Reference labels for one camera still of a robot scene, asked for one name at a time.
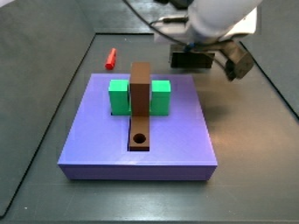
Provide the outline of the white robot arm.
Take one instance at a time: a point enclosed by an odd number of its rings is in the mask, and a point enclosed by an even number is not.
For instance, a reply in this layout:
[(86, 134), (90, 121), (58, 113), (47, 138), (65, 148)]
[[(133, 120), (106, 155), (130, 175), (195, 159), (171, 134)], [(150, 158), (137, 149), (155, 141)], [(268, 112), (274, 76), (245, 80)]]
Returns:
[(264, 0), (191, 0), (186, 14), (161, 17), (154, 22), (154, 41), (182, 45), (190, 52), (219, 51), (227, 58), (229, 80), (242, 79), (254, 66), (251, 53), (237, 37), (254, 34), (258, 6)]

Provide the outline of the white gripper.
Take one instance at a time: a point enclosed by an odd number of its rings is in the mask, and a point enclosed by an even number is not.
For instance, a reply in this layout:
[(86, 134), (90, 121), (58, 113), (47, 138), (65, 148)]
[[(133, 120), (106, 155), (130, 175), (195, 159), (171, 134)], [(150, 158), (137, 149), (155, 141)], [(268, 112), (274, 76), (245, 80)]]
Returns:
[(215, 52), (226, 57), (230, 81), (242, 79), (254, 66), (250, 52), (238, 38), (257, 31), (257, 7), (189, 7), (181, 15), (153, 22), (154, 41), (170, 43), (173, 68), (211, 68)]

